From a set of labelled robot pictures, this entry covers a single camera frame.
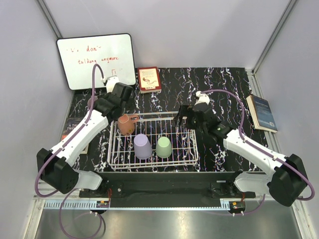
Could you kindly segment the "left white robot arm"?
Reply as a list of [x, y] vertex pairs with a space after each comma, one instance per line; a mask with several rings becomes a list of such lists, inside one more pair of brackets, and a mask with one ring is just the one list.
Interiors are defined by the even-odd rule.
[[38, 175], [35, 184], [43, 180], [56, 192], [70, 193], [74, 189], [90, 189], [103, 197], [108, 185], [92, 171], [73, 169], [82, 150], [113, 121], [130, 107], [133, 87], [116, 83], [112, 92], [91, 98], [90, 109], [80, 123], [50, 150], [42, 148], [36, 155]]

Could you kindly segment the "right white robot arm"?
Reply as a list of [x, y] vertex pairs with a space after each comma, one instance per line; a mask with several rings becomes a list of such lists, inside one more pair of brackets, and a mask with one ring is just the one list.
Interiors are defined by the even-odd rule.
[[180, 106], [174, 117], [175, 125], [180, 126], [183, 120], [187, 129], [203, 136], [205, 143], [233, 151], [263, 171], [235, 173], [226, 185], [229, 196], [235, 198], [243, 192], [269, 194], [281, 205], [289, 207], [306, 188], [308, 177], [300, 157], [295, 154], [285, 156], [255, 142], [234, 126], [219, 121], [207, 103]]

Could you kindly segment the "mauve ceramic mug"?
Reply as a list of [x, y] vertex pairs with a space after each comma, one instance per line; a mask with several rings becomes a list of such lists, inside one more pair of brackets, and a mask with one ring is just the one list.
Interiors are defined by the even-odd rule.
[[91, 103], [94, 102], [96, 100], [96, 98], [89, 98], [88, 102], [87, 102], [87, 107], [90, 108], [91, 107]]

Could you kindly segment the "white wire dish rack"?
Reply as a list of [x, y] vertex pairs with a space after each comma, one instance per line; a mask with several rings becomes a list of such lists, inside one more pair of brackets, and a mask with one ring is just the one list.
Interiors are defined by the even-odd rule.
[[[138, 114], [132, 135], [120, 133], [117, 122], [112, 122], [108, 147], [108, 165], [114, 171], [187, 171], [199, 163], [195, 131], [186, 128], [186, 118], [179, 127], [175, 127], [175, 112]], [[134, 153], [134, 137], [142, 133], [148, 137], [152, 146], [152, 155], [148, 159], [138, 159]], [[160, 158], [156, 154], [156, 143], [166, 136], [172, 145], [172, 154]]]

